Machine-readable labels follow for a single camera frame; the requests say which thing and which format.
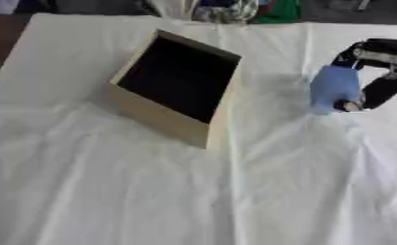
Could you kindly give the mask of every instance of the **crumpled fabric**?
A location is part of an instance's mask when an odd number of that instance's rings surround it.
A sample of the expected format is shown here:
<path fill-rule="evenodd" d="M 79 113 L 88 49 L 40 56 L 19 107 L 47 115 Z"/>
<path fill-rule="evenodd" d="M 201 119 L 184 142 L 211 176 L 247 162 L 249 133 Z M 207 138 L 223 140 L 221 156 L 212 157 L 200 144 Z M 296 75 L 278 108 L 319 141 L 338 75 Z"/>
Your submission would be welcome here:
<path fill-rule="evenodd" d="M 243 56 L 221 157 L 101 95 L 155 29 Z M 397 26 L 35 15 L 0 70 L 0 245 L 397 245 L 397 96 L 309 105 L 321 66 L 373 36 Z"/>
<path fill-rule="evenodd" d="M 258 0 L 238 0 L 228 8 L 198 7 L 193 20 L 220 24 L 246 23 L 256 15 L 258 8 Z"/>
<path fill-rule="evenodd" d="M 19 0 L 0 0 L 0 13 L 13 13 Z"/>

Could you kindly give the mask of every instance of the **dark floor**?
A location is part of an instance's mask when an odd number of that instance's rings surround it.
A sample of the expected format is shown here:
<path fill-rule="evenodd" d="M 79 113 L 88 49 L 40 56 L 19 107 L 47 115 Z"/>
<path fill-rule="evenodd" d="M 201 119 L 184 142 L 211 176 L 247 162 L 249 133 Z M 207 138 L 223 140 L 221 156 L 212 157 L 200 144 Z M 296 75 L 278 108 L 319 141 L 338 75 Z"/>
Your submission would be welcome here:
<path fill-rule="evenodd" d="M 365 11 L 334 11 L 329 0 L 300 0 L 302 21 L 397 25 L 397 0 L 371 0 Z"/>

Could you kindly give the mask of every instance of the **cloth in background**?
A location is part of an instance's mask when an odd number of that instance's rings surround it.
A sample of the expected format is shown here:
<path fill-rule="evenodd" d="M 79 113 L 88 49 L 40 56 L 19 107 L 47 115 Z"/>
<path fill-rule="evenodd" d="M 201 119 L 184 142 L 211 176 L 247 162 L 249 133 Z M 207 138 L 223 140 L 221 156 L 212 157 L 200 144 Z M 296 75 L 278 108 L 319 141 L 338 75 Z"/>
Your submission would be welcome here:
<path fill-rule="evenodd" d="M 0 0 L 0 13 L 12 13 L 19 0 Z"/>
<path fill-rule="evenodd" d="M 39 0 L 52 12 L 104 15 L 158 15 L 145 0 Z"/>
<path fill-rule="evenodd" d="M 209 6 L 209 7 L 229 7 L 233 5 L 235 0 L 201 0 L 199 2 L 200 6 Z"/>
<path fill-rule="evenodd" d="M 193 20 L 221 24 L 247 23 L 256 15 L 258 8 L 258 0 L 238 0 L 227 8 L 199 6 Z"/>
<path fill-rule="evenodd" d="M 298 0 L 273 0 L 262 7 L 254 23 L 292 23 L 299 21 Z"/>

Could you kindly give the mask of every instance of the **green object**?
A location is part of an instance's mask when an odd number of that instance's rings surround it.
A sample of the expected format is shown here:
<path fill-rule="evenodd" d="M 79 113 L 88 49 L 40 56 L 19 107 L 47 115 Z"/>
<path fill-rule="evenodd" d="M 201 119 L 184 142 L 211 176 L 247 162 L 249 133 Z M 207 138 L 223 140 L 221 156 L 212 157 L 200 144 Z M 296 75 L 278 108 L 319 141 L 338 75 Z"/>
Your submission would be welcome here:
<path fill-rule="evenodd" d="M 271 9 L 257 17 L 257 23 L 293 23 L 299 21 L 298 0 L 274 0 Z"/>

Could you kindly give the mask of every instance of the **open box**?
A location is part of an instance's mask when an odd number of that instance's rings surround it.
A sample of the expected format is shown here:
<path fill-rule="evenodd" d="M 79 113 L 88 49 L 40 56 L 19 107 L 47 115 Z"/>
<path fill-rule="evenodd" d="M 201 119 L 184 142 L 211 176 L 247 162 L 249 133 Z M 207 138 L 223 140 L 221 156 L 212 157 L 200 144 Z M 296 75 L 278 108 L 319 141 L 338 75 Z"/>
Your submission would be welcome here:
<path fill-rule="evenodd" d="M 167 135 L 208 148 L 226 127 L 241 57 L 156 31 L 112 78 L 120 112 Z"/>

